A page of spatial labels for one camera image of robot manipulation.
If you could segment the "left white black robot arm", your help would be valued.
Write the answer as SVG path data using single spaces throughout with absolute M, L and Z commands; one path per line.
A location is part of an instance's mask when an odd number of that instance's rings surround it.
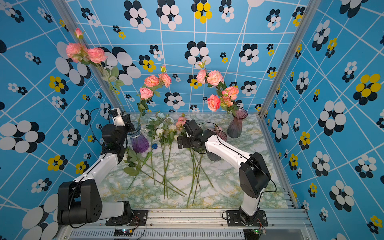
M 59 225 L 79 228 L 99 220 L 116 226 L 129 225 L 134 216 L 128 201 L 104 202 L 99 185 L 119 165 L 128 147 L 128 133 L 134 131 L 128 113 L 111 110 L 113 123 L 102 128 L 102 152 L 98 160 L 71 182 L 64 182 L 58 191 L 57 218 Z

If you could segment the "blue purple glass vase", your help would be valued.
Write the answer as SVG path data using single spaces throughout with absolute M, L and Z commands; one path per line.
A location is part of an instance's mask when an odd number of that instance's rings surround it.
M 128 131 L 128 136 L 131 139 L 132 149 L 136 153 L 144 153 L 149 148 L 149 142 L 141 132 L 141 124 L 139 122 L 132 122 L 133 130 Z

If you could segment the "pink peony flower stem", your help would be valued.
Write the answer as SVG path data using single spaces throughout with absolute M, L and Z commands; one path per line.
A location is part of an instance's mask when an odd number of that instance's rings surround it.
M 220 71 L 208 71 L 206 69 L 205 62 L 196 62 L 197 66 L 200 68 L 199 73 L 197 74 L 196 81 L 201 84 L 207 84 L 209 88 L 216 89 L 218 96 L 221 98 L 223 96 L 222 91 L 226 88 L 225 78 Z

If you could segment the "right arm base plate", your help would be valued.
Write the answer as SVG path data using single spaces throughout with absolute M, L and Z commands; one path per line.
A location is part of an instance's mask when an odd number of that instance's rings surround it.
M 269 225 L 266 212 L 259 210 L 254 215 L 248 216 L 242 210 L 227 210 L 222 218 L 229 227 L 267 227 Z

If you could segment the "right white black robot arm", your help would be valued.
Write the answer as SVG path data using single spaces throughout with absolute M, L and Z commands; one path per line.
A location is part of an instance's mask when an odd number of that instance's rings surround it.
M 243 202 L 239 208 L 242 224 L 252 226 L 259 217 L 260 201 L 266 188 L 272 182 L 271 174 L 260 153 L 247 153 L 225 142 L 217 133 L 202 130 L 194 120 L 187 120 L 183 125 L 186 135 L 178 137 L 178 148 L 205 150 L 215 154 L 229 163 L 239 172 L 239 185 L 244 192 Z

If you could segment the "single pink rose stem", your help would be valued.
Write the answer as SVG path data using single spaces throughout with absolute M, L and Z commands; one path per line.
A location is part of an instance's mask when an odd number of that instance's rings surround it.
M 211 95 L 207 99 L 207 106 L 212 112 L 216 112 L 220 109 L 225 110 L 226 112 L 230 111 L 230 107 L 233 106 L 233 102 L 230 97 L 219 97 L 216 95 Z

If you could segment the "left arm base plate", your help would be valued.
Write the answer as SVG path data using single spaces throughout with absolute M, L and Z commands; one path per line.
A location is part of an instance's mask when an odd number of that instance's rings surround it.
M 131 210 L 127 215 L 110 218 L 106 226 L 145 226 L 148 219 L 148 210 Z

